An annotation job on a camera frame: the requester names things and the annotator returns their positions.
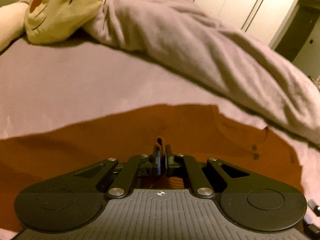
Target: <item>crosshair symbol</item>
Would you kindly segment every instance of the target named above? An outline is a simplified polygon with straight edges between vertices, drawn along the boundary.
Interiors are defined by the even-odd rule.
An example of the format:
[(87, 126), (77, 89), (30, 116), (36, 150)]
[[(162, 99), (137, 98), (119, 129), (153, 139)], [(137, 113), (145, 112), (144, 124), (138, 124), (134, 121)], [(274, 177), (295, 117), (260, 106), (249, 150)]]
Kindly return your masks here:
[(159, 196), (163, 196), (164, 194), (167, 194), (167, 193), (164, 193), (163, 191), (159, 191), (156, 194), (158, 194)]

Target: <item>silver screw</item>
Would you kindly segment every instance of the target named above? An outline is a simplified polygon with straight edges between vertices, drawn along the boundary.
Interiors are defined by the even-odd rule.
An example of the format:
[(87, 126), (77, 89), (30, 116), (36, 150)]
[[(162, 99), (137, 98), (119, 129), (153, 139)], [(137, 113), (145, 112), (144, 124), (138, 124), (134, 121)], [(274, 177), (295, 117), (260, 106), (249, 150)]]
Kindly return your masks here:
[(109, 190), (109, 194), (113, 196), (121, 196), (124, 194), (124, 190), (119, 187), (114, 187), (111, 190)]
[(208, 188), (208, 187), (201, 187), (197, 190), (198, 194), (202, 195), (202, 196), (209, 196), (213, 193), (212, 189)]

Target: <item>brown cloth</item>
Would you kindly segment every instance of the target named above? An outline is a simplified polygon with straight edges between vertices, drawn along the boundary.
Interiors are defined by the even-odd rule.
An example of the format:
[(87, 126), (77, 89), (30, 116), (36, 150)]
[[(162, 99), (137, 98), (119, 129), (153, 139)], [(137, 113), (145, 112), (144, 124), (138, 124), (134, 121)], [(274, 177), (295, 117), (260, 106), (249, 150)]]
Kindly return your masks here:
[[(230, 120), (217, 106), (157, 105), (0, 141), (0, 228), (22, 229), (13, 203), (23, 188), (109, 157), (125, 162), (151, 154), (159, 137), (174, 154), (201, 162), (219, 158), (303, 192), (295, 151), (268, 128)], [(179, 180), (170, 183), (181, 186)]]

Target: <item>triangular cutout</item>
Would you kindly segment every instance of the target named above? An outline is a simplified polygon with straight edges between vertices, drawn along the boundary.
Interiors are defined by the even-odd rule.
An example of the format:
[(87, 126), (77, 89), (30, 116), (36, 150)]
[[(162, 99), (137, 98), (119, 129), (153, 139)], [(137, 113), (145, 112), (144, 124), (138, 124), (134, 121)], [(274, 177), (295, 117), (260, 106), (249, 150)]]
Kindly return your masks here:
[(84, 171), (78, 172), (75, 174), (75, 176), (86, 178), (86, 179), (92, 179), (95, 175), (97, 175), (99, 171), (101, 171), (103, 166), (104, 164), (101, 163), (99, 165), (96, 165)]
[(246, 176), (249, 176), (250, 174), (244, 172), (244, 171), (241, 171), (241, 170), (238, 170), (234, 167), (231, 167), (229, 165), (226, 165), (226, 164), (222, 164), (221, 165), (221, 168), (226, 172), (226, 174), (228, 174), (231, 178), (241, 178), (241, 177), (246, 177)]

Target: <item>gray ribbed surface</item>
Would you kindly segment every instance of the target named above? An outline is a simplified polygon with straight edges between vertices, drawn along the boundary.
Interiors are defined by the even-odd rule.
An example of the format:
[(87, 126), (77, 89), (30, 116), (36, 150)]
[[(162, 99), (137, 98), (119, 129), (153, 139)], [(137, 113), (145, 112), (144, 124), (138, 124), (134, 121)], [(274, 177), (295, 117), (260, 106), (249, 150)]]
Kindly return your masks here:
[(193, 197), (187, 189), (135, 189), (125, 199), (112, 200), (91, 224), (68, 233), (42, 234), (25, 230), (18, 240), (105, 239), (223, 239), (306, 240), (296, 229), (285, 233), (258, 234), (225, 219), (213, 201)]

